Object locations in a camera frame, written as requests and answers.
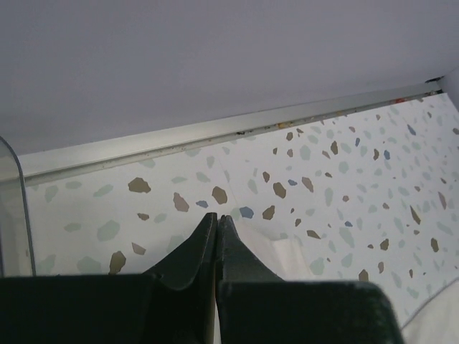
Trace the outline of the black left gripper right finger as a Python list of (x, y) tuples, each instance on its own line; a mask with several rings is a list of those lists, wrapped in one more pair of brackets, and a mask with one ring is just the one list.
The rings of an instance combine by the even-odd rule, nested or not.
[(287, 282), (243, 244), (230, 216), (217, 227), (223, 343), (402, 343), (392, 306), (361, 281)]

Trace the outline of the white Coca-Cola t-shirt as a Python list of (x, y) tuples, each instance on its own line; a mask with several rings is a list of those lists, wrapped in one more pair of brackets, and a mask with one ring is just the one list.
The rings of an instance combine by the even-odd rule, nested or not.
[[(306, 264), (298, 242), (290, 239), (271, 240), (248, 226), (235, 226), (249, 250), (282, 280), (318, 282)], [(217, 307), (217, 260), (216, 260)], [(215, 318), (215, 340), (220, 335), (219, 313)], [(451, 282), (425, 302), (403, 326), (399, 326), (402, 343), (456, 343), (458, 341), (458, 283)]]

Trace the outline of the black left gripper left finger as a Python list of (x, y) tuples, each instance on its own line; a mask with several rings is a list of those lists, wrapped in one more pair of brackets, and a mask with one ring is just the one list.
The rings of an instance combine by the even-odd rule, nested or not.
[(140, 274), (1, 280), (3, 343), (212, 343), (217, 215)]

